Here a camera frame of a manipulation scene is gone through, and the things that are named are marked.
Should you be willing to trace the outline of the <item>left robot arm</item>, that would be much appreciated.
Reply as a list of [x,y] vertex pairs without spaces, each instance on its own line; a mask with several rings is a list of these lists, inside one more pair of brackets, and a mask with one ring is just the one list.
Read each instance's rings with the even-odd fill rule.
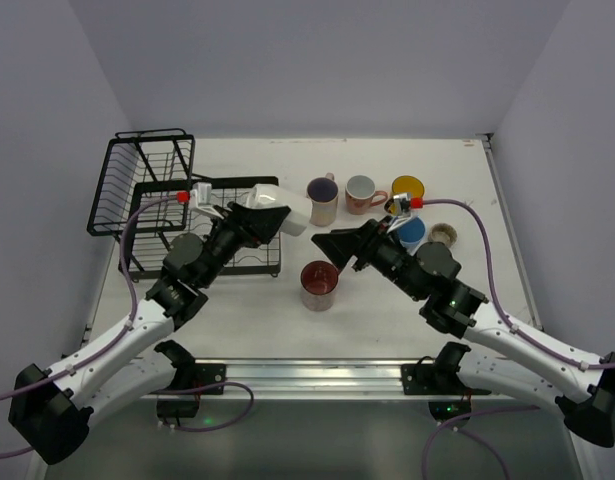
[[269,243],[291,210],[207,206],[208,236],[178,236],[158,280],[127,317],[46,369],[31,364],[15,380],[9,423],[49,465],[73,454],[112,411],[150,394],[198,395],[222,382],[200,382],[194,360],[170,335],[208,300],[205,289],[242,248]]

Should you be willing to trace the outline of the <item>light blue plastic cup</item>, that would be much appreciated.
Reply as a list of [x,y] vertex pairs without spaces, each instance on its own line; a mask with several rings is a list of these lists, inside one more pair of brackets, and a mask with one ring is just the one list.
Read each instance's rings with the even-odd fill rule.
[[416,217],[397,230],[400,244],[412,254],[426,236],[426,225],[420,217]]

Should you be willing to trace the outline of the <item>yellow mug black handle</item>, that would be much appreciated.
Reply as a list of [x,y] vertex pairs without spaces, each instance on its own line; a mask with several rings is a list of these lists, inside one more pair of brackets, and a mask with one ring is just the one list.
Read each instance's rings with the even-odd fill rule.
[[414,198],[423,198],[425,195],[425,186],[421,180],[411,175],[401,175],[395,178],[391,184],[389,199],[384,206],[387,213],[393,214],[395,212],[393,197],[404,193],[408,193]]

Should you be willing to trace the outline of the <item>pink mug purple interior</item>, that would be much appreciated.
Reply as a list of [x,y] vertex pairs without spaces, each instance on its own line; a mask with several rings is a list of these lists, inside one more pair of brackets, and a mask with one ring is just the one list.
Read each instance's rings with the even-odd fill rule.
[[337,215],[339,188],[333,173],[314,178],[306,189],[312,202],[310,223],[318,227],[331,225]]

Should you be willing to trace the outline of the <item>speckled beige ceramic cup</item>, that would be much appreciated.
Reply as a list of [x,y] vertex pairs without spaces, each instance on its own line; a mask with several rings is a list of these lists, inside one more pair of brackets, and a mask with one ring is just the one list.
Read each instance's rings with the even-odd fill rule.
[[428,241],[442,243],[447,248],[452,248],[458,239],[456,229],[447,223],[434,224],[428,232]]

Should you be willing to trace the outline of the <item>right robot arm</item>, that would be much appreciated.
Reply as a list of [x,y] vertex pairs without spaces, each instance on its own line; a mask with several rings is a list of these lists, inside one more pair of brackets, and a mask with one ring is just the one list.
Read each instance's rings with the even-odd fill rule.
[[449,248],[427,242],[409,253],[385,221],[315,234],[312,242],[338,269],[372,267],[406,296],[434,330],[484,346],[509,360],[497,367],[472,351],[459,356],[453,376],[469,389],[498,391],[551,410],[578,437],[615,445],[615,352],[570,346],[508,315],[492,295],[459,280]]

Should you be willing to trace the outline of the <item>salmon floral mug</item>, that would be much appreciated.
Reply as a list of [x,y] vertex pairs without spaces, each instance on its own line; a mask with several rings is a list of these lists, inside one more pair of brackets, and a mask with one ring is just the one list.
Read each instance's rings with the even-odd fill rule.
[[352,176],[345,185],[345,204],[350,214],[363,215],[370,208],[384,204],[387,199],[388,193],[378,190],[368,176]]

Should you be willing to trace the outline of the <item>pink ghost pattern mug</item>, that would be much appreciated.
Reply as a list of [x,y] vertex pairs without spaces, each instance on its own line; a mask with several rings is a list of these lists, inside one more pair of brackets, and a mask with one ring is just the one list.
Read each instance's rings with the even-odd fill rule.
[[308,263],[300,274],[303,305],[313,312],[329,310],[335,302],[339,277],[339,269],[327,261]]

